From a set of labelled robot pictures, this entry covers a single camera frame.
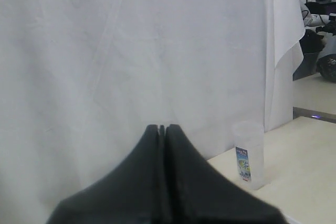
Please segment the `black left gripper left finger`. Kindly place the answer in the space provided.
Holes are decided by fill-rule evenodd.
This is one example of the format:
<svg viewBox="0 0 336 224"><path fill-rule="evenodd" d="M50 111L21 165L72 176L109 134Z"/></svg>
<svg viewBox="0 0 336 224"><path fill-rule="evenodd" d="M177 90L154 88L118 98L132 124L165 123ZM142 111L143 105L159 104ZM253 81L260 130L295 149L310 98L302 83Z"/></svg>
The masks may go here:
<svg viewBox="0 0 336 224"><path fill-rule="evenodd" d="M47 223L163 223L164 168L159 129L146 127L109 174L62 200Z"/></svg>

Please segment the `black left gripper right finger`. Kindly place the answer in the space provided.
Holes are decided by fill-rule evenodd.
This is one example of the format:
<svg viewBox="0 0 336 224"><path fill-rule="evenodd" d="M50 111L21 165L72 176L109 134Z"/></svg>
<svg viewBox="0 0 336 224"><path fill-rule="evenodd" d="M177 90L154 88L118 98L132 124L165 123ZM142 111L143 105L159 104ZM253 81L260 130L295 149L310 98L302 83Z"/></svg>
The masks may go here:
<svg viewBox="0 0 336 224"><path fill-rule="evenodd" d="M286 223L281 211L212 167L179 125L166 128L164 165L173 223Z"/></svg>

